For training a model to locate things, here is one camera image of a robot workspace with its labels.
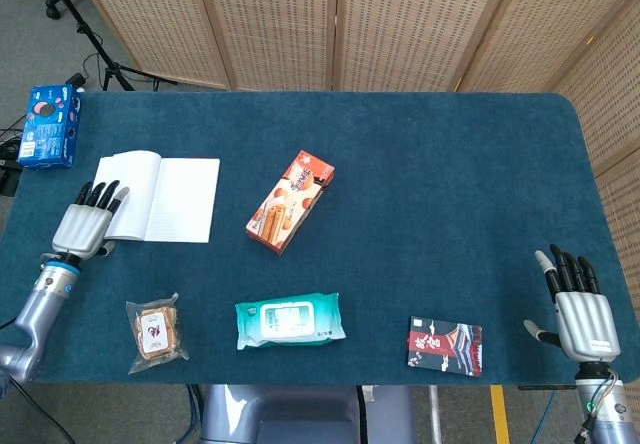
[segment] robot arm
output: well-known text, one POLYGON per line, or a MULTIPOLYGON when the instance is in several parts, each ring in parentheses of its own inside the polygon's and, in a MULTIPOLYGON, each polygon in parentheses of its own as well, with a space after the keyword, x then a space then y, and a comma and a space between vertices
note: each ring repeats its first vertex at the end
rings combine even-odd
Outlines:
POLYGON ((550 249, 555 265, 541 251, 536 251, 536 259, 556 309, 559 334, 544 331, 529 320, 524 326, 536 340, 560 347, 579 364, 576 386, 586 420, 574 442, 584 443, 590 435, 593 444, 640 444, 622 381, 609 368, 620 355, 609 301, 601 294, 587 259, 576 260, 553 244, 550 249))
POLYGON ((18 383, 35 377, 49 332, 73 291, 83 262, 95 255, 106 256, 113 250, 114 243, 104 242, 104 235, 129 192, 125 187, 113 196, 118 184, 119 181, 112 182, 102 194, 104 183, 92 190, 92 183, 88 182, 62 218, 53 238, 55 252, 41 256, 40 276, 14 323, 31 338, 31 345, 22 348, 0 344, 0 397, 6 393, 8 381, 5 377, 3 393, 3 373, 18 383))

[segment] blue tablecloth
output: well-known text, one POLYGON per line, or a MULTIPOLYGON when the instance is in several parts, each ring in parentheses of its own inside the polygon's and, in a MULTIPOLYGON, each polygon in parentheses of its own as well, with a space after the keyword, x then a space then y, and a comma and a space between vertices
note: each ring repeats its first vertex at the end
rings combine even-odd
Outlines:
MULTIPOLYGON (((134 149, 221 159, 211 240, 120 242, 86 264, 41 380, 570 383, 577 366, 522 325, 556 328, 533 256, 550 242, 596 267, 623 349, 615 368, 639 377, 640 332, 578 119, 562 97, 85 94, 75 166, 24 172, 0 244, 0 320, 21 309, 39 255, 99 158, 134 149), (336 175, 277 256, 244 226, 301 149, 336 175), (191 359, 127 376, 136 346, 125 301, 174 291, 191 359), (347 339, 235 350, 235 303, 335 291, 347 339), (483 326, 484 377, 407 367, 411 315, 483 326)), ((15 330, 0 336, 18 339, 15 330)))

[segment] open notebook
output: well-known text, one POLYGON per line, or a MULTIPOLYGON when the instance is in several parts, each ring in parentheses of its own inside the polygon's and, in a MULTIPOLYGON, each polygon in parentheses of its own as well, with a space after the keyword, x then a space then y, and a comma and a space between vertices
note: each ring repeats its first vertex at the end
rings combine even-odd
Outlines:
POLYGON ((162 159, 150 151, 103 157, 94 183, 118 179, 130 189, 105 237, 209 242, 219 167, 219 159, 162 159))

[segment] floor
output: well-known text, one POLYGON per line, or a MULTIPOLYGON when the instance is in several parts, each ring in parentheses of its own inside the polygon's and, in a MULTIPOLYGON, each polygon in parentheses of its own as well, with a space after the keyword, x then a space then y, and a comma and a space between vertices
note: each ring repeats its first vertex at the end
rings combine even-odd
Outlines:
MULTIPOLYGON (((74 0, 85 20, 104 39, 112 57, 128 64, 126 55, 90 0, 74 0)), ((0 0, 0 115, 7 127, 24 113, 32 86, 62 83, 82 71, 86 56, 94 52, 88 40, 76 34, 68 12, 53 21, 45 16, 44 0, 0 0)), ((87 90, 98 89, 95 57, 86 62, 87 90)), ((134 82, 136 89, 150 84, 134 82)), ((161 85, 160 90, 176 88, 161 85)), ((206 91, 188 85, 180 90, 206 91)), ((0 197, 0 234, 12 200, 0 197)), ((4 322, 11 316, 0 316, 4 322)), ((187 427, 189 407, 184 386, 114 385, 100 383, 41 384, 27 386, 37 402, 59 420, 78 443, 171 443, 187 427)), ((508 430, 513 443, 528 443, 534 434, 550 391, 505 388, 508 430)), ((415 389, 414 412, 418 442, 431 442, 428 391, 415 389)), ((439 389, 442 435, 447 444, 496 442, 489 389, 439 389)), ((538 443, 572 442, 581 423, 575 391, 557 393, 555 406, 538 443)), ((0 442, 65 442, 16 392, 0 401, 0 442)), ((189 442, 197 442, 194 437, 189 442)))

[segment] yellow tape line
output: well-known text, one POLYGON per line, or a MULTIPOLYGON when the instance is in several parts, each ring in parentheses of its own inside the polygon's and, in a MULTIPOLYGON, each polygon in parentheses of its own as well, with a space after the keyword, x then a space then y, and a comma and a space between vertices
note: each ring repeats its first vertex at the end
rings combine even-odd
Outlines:
POLYGON ((504 406, 502 386, 491 386, 491 407, 493 407, 496 442, 497 444, 509 444, 509 426, 507 425, 507 410, 504 406))

